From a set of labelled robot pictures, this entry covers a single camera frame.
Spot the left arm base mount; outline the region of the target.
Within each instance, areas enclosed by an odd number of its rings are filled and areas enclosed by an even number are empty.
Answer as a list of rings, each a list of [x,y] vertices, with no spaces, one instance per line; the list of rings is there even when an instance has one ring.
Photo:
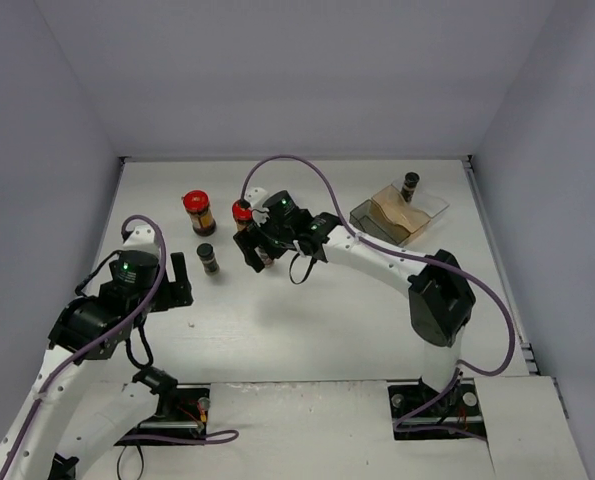
[[[172,400],[160,401],[156,413],[117,445],[175,446],[171,439],[199,440],[207,433],[210,401],[208,385],[182,384]]]

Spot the red lid chili sauce jar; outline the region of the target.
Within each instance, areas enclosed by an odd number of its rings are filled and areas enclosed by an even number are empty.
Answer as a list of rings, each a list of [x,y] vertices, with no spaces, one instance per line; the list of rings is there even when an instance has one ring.
[[[212,235],[217,227],[211,211],[208,194],[203,190],[191,190],[182,197],[193,231],[199,236]]]

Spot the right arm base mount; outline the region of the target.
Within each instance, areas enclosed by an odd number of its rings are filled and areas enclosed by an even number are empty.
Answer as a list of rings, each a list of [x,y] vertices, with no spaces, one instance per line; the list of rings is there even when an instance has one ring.
[[[436,403],[402,420],[437,395],[420,381],[388,385],[395,441],[487,439],[485,420],[472,379],[459,380]]]

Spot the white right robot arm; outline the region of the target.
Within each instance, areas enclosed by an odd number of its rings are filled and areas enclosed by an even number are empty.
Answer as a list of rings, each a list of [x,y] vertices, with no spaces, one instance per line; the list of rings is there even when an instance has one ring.
[[[419,262],[386,251],[387,244],[361,232],[351,234],[332,213],[318,215],[297,206],[290,194],[249,190],[233,204],[244,217],[234,236],[245,262],[255,271],[263,258],[278,259],[292,251],[317,262],[348,267],[401,293],[409,305],[413,331],[424,342],[419,398],[422,405],[441,412],[456,397],[452,385],[461,353],[462,330],[471,318],[475,295],[463,277],[432,260],[457,267],[452,254],[440,250]]]

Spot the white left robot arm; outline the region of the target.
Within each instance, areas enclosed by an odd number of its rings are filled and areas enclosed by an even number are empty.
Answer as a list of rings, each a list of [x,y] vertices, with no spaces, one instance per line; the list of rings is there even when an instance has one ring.
[[[177,380],[152,363],[73,433],[83,395],[116,349],[142,330],[151,312],[192,303],[182,253],[168,254],[160,227],[144,215],[121,228],[124,244],[107,263],[110,281],[78,294],[61,312],[21,409],[0,443],[0,479],[80,479],[129,431],[177,406]]]

